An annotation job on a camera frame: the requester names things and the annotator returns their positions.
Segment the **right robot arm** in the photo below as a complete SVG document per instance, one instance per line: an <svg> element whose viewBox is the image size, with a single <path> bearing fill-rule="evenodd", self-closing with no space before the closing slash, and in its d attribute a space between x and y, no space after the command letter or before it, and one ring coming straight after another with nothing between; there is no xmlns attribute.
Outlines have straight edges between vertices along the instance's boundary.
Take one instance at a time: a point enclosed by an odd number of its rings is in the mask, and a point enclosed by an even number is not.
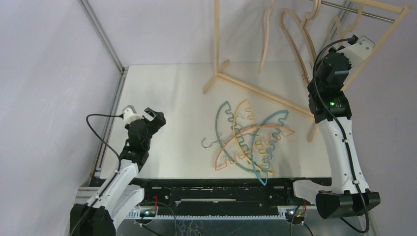
<svg viewBox="0 0 417 236"><path fill-rule="evenodd" d="M371 53L358 44L331 48L313 67L307 86L309 109L323 136L331 169L331 186L300 179L284 191L286 202L314 204L323 219L362 216L380 204L362 173L352 135L352 112L342 88L349 70Z"/></svg>

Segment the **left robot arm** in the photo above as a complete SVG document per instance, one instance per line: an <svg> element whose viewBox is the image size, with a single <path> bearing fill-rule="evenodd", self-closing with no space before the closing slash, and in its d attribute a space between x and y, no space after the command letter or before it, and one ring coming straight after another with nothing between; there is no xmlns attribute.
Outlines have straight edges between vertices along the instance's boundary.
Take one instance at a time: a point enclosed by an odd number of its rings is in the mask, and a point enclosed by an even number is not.
<svg viewBox="0 0 417 236"><path fill-rule="evenodd" d="M128 135L121 152L116 153L118 164L84 204L72 207L70 236L114 236L134 206L152 202L154 192L150 188L131 182L144 167L151 138L166 124L166 119L163 112L151 108L144 111L152 120L137 114L132 105L126 106L118 116L123 119Z"/></svg>

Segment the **orange plastic hanger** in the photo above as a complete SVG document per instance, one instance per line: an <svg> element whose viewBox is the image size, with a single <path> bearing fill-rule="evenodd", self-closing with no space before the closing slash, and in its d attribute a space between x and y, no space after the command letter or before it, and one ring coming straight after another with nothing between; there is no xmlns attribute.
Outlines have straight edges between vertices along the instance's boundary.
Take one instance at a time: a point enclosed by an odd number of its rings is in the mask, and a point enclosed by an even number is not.
<svg viewBox="0 0 417 236"><path fill-rule="evenodd" d="M262 139L258 135L262 129L275 129L267 140ZM253 126L235 133L227 142L218 142L221 145L221 150L215 159L215 170L219 171L228 166L228 164L235 164L249 173L266 173L273 175L274 172L270 167L270 160L273 157L275 150L275 143L281 140L282 137L287 137L295 134L295 131L277 125L261 125ZM227 152L229 143L235 142L240 149L241 154L234 154L231 156Z"/></svg>

